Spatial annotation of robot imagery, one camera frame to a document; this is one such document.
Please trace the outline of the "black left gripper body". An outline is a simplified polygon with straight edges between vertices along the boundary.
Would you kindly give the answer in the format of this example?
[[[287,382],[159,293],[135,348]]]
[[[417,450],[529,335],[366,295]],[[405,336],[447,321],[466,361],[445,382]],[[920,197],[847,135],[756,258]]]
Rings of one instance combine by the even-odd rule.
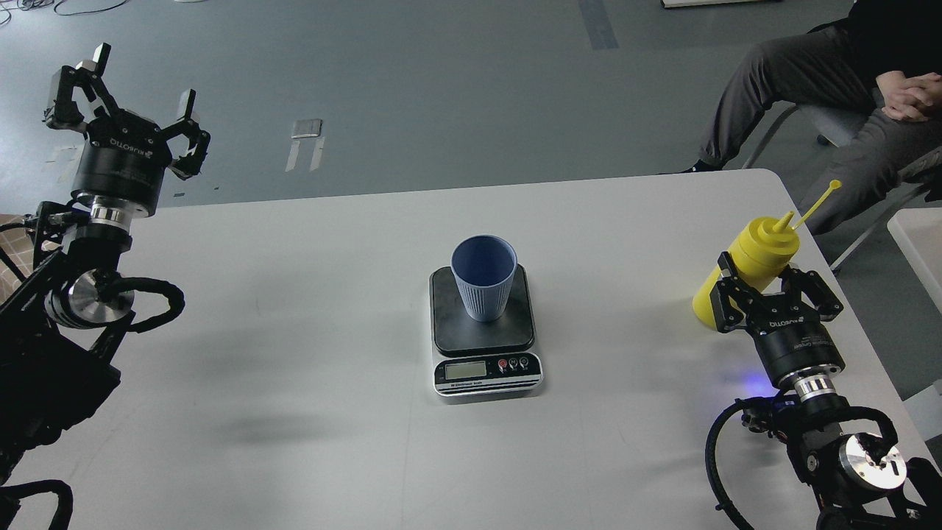
[[[135,217],[150,217],[168,165],[167,138],[156,123],[126,110],[102,114],[85,128],[73,199],[87,207],[94,196],[124,200],[135,205]]]

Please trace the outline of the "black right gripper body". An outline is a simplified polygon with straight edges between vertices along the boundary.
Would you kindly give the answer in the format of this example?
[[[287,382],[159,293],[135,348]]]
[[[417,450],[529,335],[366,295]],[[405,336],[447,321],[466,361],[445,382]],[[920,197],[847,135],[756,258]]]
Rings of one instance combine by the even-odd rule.
[[[754,340],[775,389],[787,390],[808,375],[837,375],[846,368],[824,326],[843,309],[833,296],[818,299],[815,306],[801,301],[798,294],[787,293],[753,297],[747,302],[744,329]]]

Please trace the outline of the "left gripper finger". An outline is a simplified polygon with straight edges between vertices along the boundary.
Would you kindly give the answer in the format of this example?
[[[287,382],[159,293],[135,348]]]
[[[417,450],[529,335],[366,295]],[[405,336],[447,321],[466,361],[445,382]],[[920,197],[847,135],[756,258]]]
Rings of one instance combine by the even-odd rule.
[[[92,114],[94,120],[98,121],[97,127],[100,130],[110,130],[121,135],[130,134],[125,112],[118,107],[103,81],[111,49],[110,44],[102,43],[90,60],[82,60],[77,66],[64,65],[54,73],[49,102],[43,114],[43,123],[50,130],[90,133],[92,123],[85,120],[74,96],[79,88],[87,98],[88,104],[99,102],[97,107],[92,107]]]
[[[172,158],[167,166],[181,180],[188,180],[202,171],[210,145],[211,135],[208,131],[202,130],[193,110],[196,97],[197,93],[193,88],[183,91],[178,108],[179,118],[174,124],[163,128],[160,132],[162,141],[169,141],[177,138],[178,135],[188,140],[188,151],[184,155]]]

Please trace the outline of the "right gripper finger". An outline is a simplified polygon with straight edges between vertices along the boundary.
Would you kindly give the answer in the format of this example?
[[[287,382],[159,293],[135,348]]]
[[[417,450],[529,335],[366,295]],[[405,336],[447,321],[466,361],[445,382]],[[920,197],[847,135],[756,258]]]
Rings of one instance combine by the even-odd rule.
[[[718,267],[720,274],[709,295],[714,328],[720,334],[734,330],[761,334],[759,325],[754,323],[751,315],[758,313],[763,294],[740,276],[730,252],[720,253]]]
[[[782,295],[790,312],[831,322],[845,308],[827,282],[813,269],[801,271],[787,266],[780,274]]]

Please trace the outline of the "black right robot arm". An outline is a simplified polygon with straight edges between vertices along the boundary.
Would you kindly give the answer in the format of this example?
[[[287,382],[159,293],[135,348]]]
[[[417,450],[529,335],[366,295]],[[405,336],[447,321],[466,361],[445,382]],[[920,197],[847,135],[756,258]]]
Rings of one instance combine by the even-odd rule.
[[[753,339],[777,393],[736,400],[711,425],[704,466],[716,509],[734,527],[750,528],[721,483],[716,455],[721,429],[740,414],[748,430],[786,446],[797,479],[815,496],[818,529],[938,529],[940,473],[927,459],[902,456],[889,416],[852,406],[835,389],[833,376],[845,363],[825,322],[843,305],[824,279],[786,267],[781,291],[764,294],[745,281],[729,252],[718,267],[710,293],[716,328]]]

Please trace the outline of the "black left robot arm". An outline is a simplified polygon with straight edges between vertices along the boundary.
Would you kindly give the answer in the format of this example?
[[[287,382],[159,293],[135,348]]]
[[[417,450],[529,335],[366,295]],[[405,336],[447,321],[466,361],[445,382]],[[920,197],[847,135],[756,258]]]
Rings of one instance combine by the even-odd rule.
[[[25,275],[7,252],[4,267],[19,286],[1,312],[2,527],[24,499],[56,496],[52,529],[66,529],[74,510],[70,486],[58,479],[10,485],[21,457],[57,442],[90,419],[120,385],[112,364],[122,339],[174,321],[185,295],[171,282],[118,271],[132,246],[132,221],[155,215],[166,172],[195,177],[210,134],[193,114],[196,94],[182,93],[175,123],[161,127],[125,110],[105,86],[111,47],[64,65],[52,77],[43,121],[73,130],[85,144],[68,202],[41,202],[2,232],[24,231],[32,244]]]

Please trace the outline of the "seated person clasped hands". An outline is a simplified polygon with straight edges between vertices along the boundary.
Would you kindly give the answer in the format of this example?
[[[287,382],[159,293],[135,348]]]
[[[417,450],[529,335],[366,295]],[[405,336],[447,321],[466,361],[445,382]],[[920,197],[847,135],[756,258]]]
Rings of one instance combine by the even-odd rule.
[[[888,118],[921,123],[940,114],[941,77],[932,73],[906,77],[902,71],[886,71],[876,77],[882,95],[880,110]]]

